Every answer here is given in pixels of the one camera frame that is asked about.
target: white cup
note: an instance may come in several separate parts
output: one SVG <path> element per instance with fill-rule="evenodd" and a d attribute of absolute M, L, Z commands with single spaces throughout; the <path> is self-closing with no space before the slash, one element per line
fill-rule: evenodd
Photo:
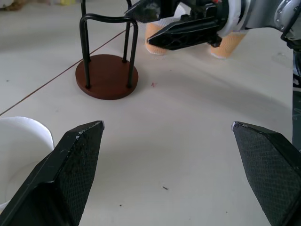
<path fill-rule="evenodd" d="M 51 133 L 41 123 L 25 117 L 0 119 L 0 213 L 53 149 Z"/>

